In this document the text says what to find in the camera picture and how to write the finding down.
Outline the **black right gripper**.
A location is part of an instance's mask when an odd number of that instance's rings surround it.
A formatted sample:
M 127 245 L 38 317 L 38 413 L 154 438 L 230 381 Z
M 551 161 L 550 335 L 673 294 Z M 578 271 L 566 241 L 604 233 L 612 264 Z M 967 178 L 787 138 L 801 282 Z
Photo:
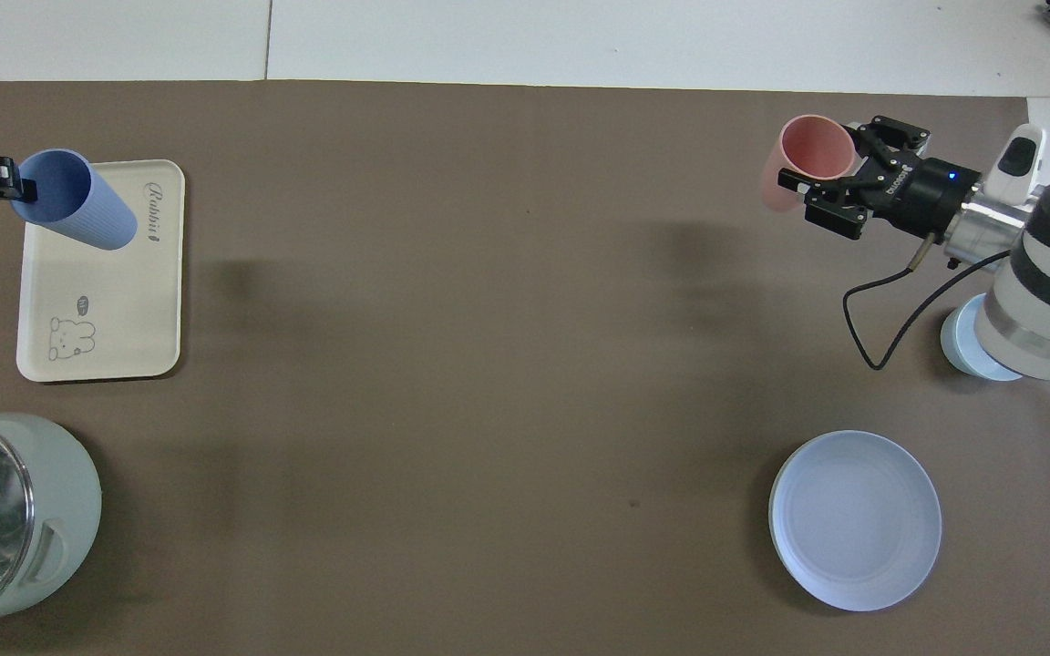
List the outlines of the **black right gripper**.
M 860 158 L 899 169 L 884 175 L 878 187 L 862 191 L 860 198 L 862 186 L 850 176 L 817 179 L 779 168 L 777 186 L 801 196 L 804 219 L 857 241 L 874 215 L 921 240 L 944 241 L 960 208 L 975 194 L 980 171 L 941 158 L 921 160 L 932 137 L 921 126 L 878 115 L 842 128 Z

